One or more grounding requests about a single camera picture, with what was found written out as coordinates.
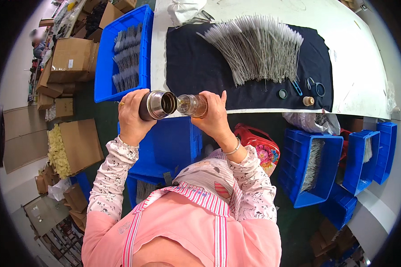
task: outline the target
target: red bag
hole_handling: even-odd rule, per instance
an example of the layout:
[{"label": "red bag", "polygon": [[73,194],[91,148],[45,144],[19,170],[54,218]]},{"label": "red bag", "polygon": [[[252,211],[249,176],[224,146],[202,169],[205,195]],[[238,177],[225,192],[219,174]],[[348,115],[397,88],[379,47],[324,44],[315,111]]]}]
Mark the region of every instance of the red bag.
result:
[{"label": "red bag", "polygon": [[[268,139],[256,136],[250,130],[264,134]],[[273,142],[272,138],[270,138],[267,133],[242,123],[238,123],[235,126],[234,134],[235,136],[240,136],[242,146],[251,145],[255,147],[257,156],[260,159],[260,166],[270,177],[278,164],[280,156],[278,145]]]}]

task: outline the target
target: blue plastic crate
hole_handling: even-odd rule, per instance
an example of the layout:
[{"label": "blue plastic crate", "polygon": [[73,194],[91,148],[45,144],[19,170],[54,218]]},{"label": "blue plastic crate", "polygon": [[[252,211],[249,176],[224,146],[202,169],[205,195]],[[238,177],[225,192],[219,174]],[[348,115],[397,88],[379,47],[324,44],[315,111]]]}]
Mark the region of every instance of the blue plastic crate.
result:
[{"label": "blue plastic crate", "polygon": [[85,196],[86,200],[89,202],[89,197],[91,195],[91,184],[88,181],[88,177],[86,176],[85,173],[79,173],[76,174],[75,176],[71,177],[71,181],[73,179],[77,179],[77,183],[79,183],[80,188],[82,189],[83,195]]},{"label": "blue plastic crate", "polygon": [[[373,156],[369,162],[364,161],[366,139],[371,138]],[[376,172],[380,132],[362,130],[349,135],[348,156],[343,186],[354,196],[371,184]]]},{"label": "blue plastic crate", "polygon": [[176,167],[181,170],[194,163],[201,149],[202,132],[190,117],[158,120],[140,142],[139,160],[129,173],[162,178],[170,172],[175,176]]},{"label": "blue plastic crate", "polygon": [[[321,138],[325,142],[318,178],[313,189],[300,192],[306,174],[310,146],[315,138]],[[310,134],[293,129],[285,130],[284,147],[279,159],[278,182],[294,204],[294,208],[318,204],[328,198],[336,177],[342,146],[342,136]]]},{"label": "blue plastic crate", "polygon": [[356,196],[335,183],[328,199],[319,205],[319,210],[338,230],[341,230],[352,218],[357,201]]},{"label": "blue plastic crate", "polygon": [[128,178],[126,179],[126,188],[128,189],[129,202],[131,203],[131,207],[134,208],[137,206],[136,198],[137,198],[137,180],[157,185],[159,183],[165,184],[164,178],[158,177],[149,177],[139,174],[128,174]]},{"label": "blue plastic crate", "polygon": [[389,177],[392,168],[397,125],[391,122],[379,122],[377,123],[377,130],[380,131],[380,145],[373,180],[378,184],[383,184]]},{"label": "blue plastic crate", "polygon": [[[120,101],[123,96],[131,91],[150,88],[150,52],[153,15],[153,11],[146,4],[124,14],[102,30],[95,72],[94,100],[96,103],[102,101]],[[140,43],[139,85],[118,93],[112,79],[112,76],[119,72],[116,63],[113,61],[113,56],[115,55],[114,39],[118,35],[118,32],[126,30],[130,26],[136,26],[141,22],[143,23],[143,29]]]}]

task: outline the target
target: spool of thread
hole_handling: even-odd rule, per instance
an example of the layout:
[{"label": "spool of thread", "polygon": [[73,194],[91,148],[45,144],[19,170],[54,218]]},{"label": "spool of thread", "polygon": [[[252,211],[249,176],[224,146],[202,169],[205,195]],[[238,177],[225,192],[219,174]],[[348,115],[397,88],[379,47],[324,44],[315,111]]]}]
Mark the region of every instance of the spool of thread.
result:
[{"label": "spool of thread", "polygon": [[304,97],[303,98],[303,104],[308,107],[310,105],[315,104],[315,99],[313,99],[313,97]]}]

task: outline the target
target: pink apron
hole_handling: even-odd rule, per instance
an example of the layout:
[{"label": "pink apron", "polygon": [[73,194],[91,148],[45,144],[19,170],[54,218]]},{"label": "pink apron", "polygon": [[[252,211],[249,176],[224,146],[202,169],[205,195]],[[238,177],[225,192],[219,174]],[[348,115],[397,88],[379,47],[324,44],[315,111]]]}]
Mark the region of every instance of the pink apron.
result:
[{"label": "pink apron", "polygon": [[238,220],[239,204],[242,198],[242,191],[238,186],[238,182],[234,179],[233,193],[230,198],[229,205],[219,198],[217,195],[206,192],[203,188],[188,184],[184,181],[179,186],[170,186],[153,191],[146,200],[139,203],[131,211],[135,214],[131,226],[129,228],[128,236],[126,237],[125,246],[123,247],[122,264],[123,267],[132,267],[133,248],[135,237],[141,214],[143,210],[148,207],[155,200],[168,192],[175,192],[187,197],[193,203],[211,211],[215,214],[215,267],[227,266],[227,217],[229,217],[229,210],[235,214],[235,219]]}]

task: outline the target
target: plastic bag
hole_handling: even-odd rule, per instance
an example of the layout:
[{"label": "plastic bag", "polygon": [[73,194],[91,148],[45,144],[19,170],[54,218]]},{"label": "plastic bag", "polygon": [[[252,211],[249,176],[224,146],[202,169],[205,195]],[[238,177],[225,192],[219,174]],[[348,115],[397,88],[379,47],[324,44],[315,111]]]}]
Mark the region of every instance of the plastic bag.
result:
[{"label": "plastic bag", "polygon": [[386,82],[386,113],[392,114],[393,108],[396,107],[395,101],[395,88],[393,83],[387,81]]},{"label": "plastic bag", "polygon": [[70,187],[71,187],[70,179],[68,179],[68,178],[61,179],[54,186],[50,186],[50,185],[47,186],[47,191],[48,191],[47,196],[56,201],[63,200],[65,190],[69,189]]},{"label": "plastic bag", "polygon": [[[266,138],[256,135],[254,132],[264,135]],[[235,136],[241,137],[241,145],[251,145],[257,151],[257,157],[260,159],[260,166],[270,177],[278,164],[280,151],[278,145],[264,131],[238,123],[235,126]]]},{"label": "plastic bag", "polygon": [[307,132],[340,135],[340,123],[335,114],[284,112],[282,116],[288,123]]},{"label": "plastic bag", "polygon": [[207,0],[172,0],[168,6],[168,13],[172,22],[179,25],[196,16],[207,3]]}]

